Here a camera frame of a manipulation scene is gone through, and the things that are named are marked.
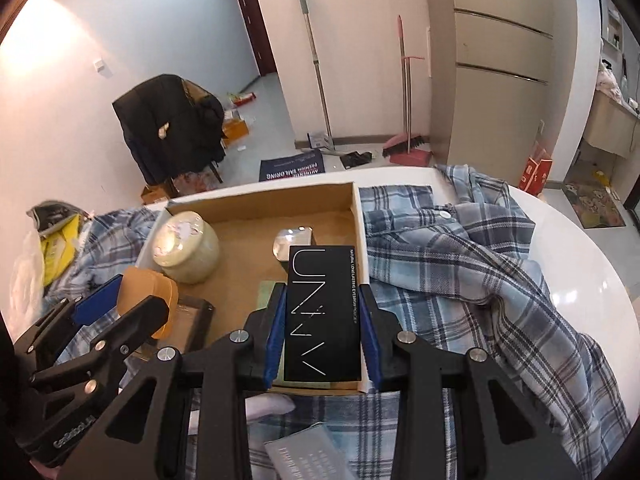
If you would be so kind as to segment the person left hand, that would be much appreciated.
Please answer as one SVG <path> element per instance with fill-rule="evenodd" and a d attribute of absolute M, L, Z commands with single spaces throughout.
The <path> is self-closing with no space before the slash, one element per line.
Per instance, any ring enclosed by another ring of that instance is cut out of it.
<path fill-rule="evenodd" d="M 38 474 L 40 474 L 40 477 L 46 480 L 56 480 L 58 478 L 58 474 L 61 471 L 60 466 L 50 468 L 44 466 L 42 463 L 39 463 L 36 460 L 30 460 L 29 463 L 35 468 Z"/>

